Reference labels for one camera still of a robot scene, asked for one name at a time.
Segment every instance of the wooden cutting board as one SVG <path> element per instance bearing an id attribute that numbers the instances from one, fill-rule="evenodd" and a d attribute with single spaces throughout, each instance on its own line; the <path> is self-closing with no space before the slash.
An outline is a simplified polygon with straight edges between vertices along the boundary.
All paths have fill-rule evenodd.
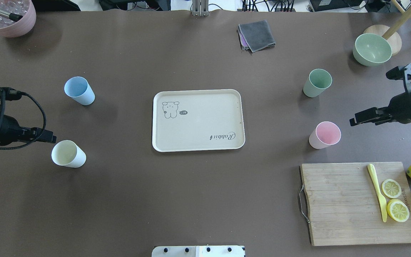
<path id="1" fill-rule="evenodd" d="M 302 164 L 312 245 L 411 243 L 411 192 L 404 166 L 401 162 L 372 163 L 380 188 L 386 179 L 397 181 L 402 188 L 398 199 L 410 210 L 406 222 L 388 216 L 384 223 L 367 164 Z"/>

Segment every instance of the yellow knife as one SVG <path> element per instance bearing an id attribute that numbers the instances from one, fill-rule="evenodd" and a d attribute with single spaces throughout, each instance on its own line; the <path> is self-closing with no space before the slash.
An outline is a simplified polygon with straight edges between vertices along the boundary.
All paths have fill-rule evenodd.
<path id="1" fill-rule="evenodd" d="M 372 179 L 375 191 L 377 192 L 378 202 L 380 204 L 381 219 L 383 220 L 383 222 L 386 222 L 386 218 L 388 218 L 388 213 L 386 212 L 386 198 L 380 192 L 375 166 L 371 163 L 367 165 L 367 169 L 369 170 L 370 178 Z"/>

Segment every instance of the table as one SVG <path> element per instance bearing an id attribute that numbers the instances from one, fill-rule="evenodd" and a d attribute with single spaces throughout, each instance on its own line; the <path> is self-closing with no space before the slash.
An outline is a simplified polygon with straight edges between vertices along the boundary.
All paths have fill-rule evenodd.
<path id="1" fill-rule="evenodd" d="M 0 151 L 0 256 L 150 256 L 155 246 L 246 247 L 248 257 L 411 256 L 411 244 L 313 247 L 299 212 L 302 163 L 411 164 L 411 124 L 350 127 L 356 112 L 402 93 L 385 72 L 411 63 L 411 20 L 401 52 L 364 67 L 354 39 L 398 14 L 189 11 L 39 13 L 30 34 L 0 37 L 0 86 L 26 91 L 47 129 L 87 154 L 78 169 L 56 166 L 53 145 Z M 237 25 L 266 19 L 277 42 L 250 54 Z M 328 70 L 331 88 L 302 93 L 308 73 Z M 63 92 L 81 75 L 96 101 Z M 160 91 L 240 92 L 246 143 L 238 150 L 159 153 L 151 145 Z M 9 102 L 22 126 L 41 125 L 29 99 Z M 315 150 L 308 136 L 335 122 L 341 141 Z"/>

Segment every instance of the cloth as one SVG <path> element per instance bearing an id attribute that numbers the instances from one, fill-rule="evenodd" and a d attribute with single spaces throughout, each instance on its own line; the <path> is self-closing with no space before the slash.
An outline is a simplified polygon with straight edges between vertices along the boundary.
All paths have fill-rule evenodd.
<path id="1" fill-rule="evenodd" d="M 275 46 L 275 39 L 266 20 L 239 24 L 238 32 L 242 50 L 250 49 L 250 51 L 256 52 L 266 47 Z"/>

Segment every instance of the cartoon animal illustration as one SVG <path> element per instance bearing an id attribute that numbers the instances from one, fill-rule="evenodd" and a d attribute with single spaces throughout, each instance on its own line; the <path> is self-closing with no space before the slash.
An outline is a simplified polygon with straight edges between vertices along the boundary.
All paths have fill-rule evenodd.
<path id="1" fill-rule="evenodd" d="M 164 101 L 163 112 L 166 119 L 177 117 L 178 101 Z"/>

